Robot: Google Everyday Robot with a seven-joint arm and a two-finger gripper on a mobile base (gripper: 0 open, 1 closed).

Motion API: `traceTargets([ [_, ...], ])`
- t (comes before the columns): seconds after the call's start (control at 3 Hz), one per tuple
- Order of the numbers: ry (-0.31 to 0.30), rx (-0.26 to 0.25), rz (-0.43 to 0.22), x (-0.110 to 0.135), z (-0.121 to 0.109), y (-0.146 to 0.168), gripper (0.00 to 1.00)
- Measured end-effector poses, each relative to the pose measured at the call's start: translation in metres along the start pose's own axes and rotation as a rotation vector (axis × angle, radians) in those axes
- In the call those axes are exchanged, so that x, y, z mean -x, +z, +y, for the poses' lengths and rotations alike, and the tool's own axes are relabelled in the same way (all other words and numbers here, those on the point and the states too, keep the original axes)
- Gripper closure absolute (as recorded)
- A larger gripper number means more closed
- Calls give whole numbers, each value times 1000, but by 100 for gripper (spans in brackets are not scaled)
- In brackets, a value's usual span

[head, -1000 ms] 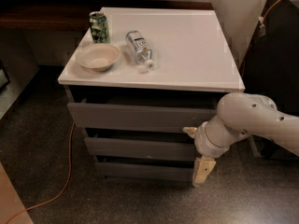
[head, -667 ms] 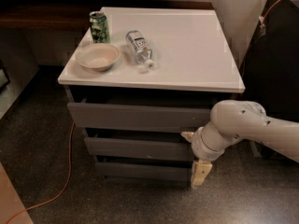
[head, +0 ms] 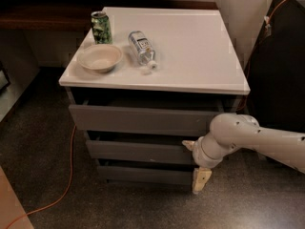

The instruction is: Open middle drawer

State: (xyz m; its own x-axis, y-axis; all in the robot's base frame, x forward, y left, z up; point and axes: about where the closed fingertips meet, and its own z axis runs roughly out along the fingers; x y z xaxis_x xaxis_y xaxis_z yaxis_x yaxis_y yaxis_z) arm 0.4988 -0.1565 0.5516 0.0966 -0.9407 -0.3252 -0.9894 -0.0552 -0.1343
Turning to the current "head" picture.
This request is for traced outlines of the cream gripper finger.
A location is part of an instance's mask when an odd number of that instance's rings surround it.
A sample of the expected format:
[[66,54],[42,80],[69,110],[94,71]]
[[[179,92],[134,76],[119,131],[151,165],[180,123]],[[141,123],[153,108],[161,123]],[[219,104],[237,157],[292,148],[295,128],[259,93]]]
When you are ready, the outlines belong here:
[[211,169],[199,167],[193,170],[192,188],[194,194],[198,194],[203,190],[206,183],[210,179],[211,175],[212,175]]
[[183,140],[182,144],[189,150],[192,151],[194,147],[194,141],[192,140]]

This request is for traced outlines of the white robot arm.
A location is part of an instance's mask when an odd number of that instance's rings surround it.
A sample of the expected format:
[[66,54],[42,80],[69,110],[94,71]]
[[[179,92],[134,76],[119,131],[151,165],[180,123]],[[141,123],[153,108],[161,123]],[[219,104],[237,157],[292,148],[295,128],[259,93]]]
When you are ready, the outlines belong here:
[[183,140],[198,165],[193,171],[193,192],[201,192],[225,156],[241,148],[254,150],[305,173],[305,134],[263,128],[247,114],[219,114],[210,131],[196,141]]

